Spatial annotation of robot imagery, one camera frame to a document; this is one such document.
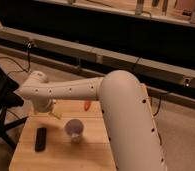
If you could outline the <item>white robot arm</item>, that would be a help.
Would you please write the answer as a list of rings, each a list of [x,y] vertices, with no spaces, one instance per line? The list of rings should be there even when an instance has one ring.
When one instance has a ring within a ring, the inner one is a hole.
[[[19,92],[42,113],[51,110],[55,99],[98,101],[117,171],[167,171],[148,95],[132,73],[116,70],[103,77],[50,82],[34,71]]]

